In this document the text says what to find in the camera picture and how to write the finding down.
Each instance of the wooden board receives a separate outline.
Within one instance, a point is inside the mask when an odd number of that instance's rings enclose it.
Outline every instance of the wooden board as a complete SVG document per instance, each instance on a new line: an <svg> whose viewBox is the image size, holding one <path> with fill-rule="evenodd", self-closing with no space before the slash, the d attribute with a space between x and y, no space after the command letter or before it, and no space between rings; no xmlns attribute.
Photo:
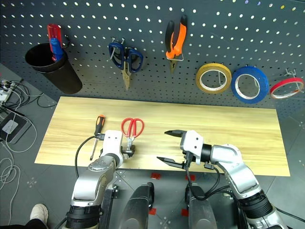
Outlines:
<svg viewBox="0 0 305 229"><path fill-rule="evenodd" d="M211 145L237 146L244 162L256 175L290 176L275 109L167 104L111 99L61 97L44 136L35 163L74 165L78 146L92 136L98 115L106 116L103 131L120 130L124 118L141 118L143 133L133 142L136 153L121 168L180 170L157 156L183 161L180 138L167 130L195 130ZM78 164L86 167L93 140L81 149ZM98 142L94 159L100 155ZM192 163L191 171L210 171Z"/></svg>

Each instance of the red tape roll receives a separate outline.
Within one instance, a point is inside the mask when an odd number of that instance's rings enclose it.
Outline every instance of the red tape roll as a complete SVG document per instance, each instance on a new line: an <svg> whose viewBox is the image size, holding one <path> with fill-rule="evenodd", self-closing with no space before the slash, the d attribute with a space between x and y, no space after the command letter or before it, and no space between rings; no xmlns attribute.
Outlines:
<svg viewBox="0 0 305 229"><path fill-rule="evenodd" d="M290 83L298 83L299 84L299 87L298 89L292 91L292 92L289 92L289 93L286 93L286 94L283 94L283 95L276 95L274 94L274 92L279 89L280 87L284 86L284 85L287 85L287 84L290 84ZM272 98L274 99L285 99L285 98L289 98L297 93L299 93L302 89L304 88L304 81L303 79L299 78L299 77L294 77L294 78L289 78L289 79L286 79L286 80L283 80L283 81L280 81L278 82L277 84L275 84L271 89L270 89L270 95Z"/></svg>

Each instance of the blue tape roll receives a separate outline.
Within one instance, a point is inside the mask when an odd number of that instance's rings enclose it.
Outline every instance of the blue tape roll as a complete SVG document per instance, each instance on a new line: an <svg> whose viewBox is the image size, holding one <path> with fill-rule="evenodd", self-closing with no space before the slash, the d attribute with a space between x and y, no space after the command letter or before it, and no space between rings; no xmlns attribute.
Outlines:
<svg viewBox="0 0 305 229"><path fill-rule="evenodd" d="M246 96L238 88L238 81L241 75L249 75L255 78L259 85L259 92L256 96ZM233 94L245 104L256 104L262 101L269 92L269 81L267 76L258 68L252 66L242 67L236 70L232 76L231 89Z"/></svg>

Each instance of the tape roll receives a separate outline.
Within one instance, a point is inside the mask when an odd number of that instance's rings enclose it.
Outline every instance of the tape roll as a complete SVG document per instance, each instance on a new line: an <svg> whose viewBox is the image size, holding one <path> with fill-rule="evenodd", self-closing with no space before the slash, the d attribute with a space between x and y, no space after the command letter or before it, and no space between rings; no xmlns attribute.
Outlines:
<svg viewBox="0 0 305 229"><path fill-rule="evenodd" d="M225 77L225 82L221 86L215 88L204 85L201 81L201 78L205 73L210 71L217 71L222 73ZM231 72L226 66L219 63L208 63L201 66L200 69L198 70L196 74L196 85L203 92L210 94L217 94L224 92L230 86L231 79L232 79Z"/></svg>
<svg viewBox="0 0 305 229"><path fill-rule="evenodd" d="M280 87L283 87L287 84L295 84L295 83L298 83L299 86L296 90L292 91L292 92L288 92L286 94L283 94L283 95L276 95L274 94L274 92L279 89ZM304 88L304 81L303 79L299 78L299 77L295 77L295 78L289 78L289 79L285 79L285 80L282 80L280 82L278 82L277 84L275 84L271 89L270 89L270 95L272 98L274 99L285 99L285 98L289 98L297 93L299 93L302 89Z"/></svg>
<svg viewBox="0 0 305 229"><path fill-rule="evenodd" d="M239 90L238 81L241 76L250 76L258 84L258 93L255 96L247 96ZM231 89L233 94L245 104L256 104L262 101L269 91L269 82L267 76L258 68L252 66L242 67L236 70L232 76Z"/></svg>

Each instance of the pegboard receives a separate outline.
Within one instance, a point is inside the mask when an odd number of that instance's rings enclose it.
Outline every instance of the pegboard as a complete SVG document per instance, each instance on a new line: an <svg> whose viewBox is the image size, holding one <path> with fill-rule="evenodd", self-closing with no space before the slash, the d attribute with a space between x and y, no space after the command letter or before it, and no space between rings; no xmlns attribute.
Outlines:
<svg viewBox="0 0 305 229"><path fill-rule="evenodd" d="M179 24L188 16L184 61L171 74L165 58L164 36L169 20ZM229 88L222 94L206 94L195 84L200 66L223 63L233 73L252 65L268 77L270 87L282 79L285 68L296 68L304 79L305 5L287 0L214 1L1 1L1 62L41 91L58 100L61 93L24 60L28 49L48 42L47 24L61 25L69 36L69 60L83 82L73 96L112 98L168 103L207 104L277 108L287 117L305 106L302 93L284 100L270 95L258 104L244 104ZM125 45L136 47L144 56L141 71L124 88L122 74L107 62L107 45L125 38ZM211 85L218 76L205 78ZM241 90L253 94L252 79L244 79Z"/></svg>

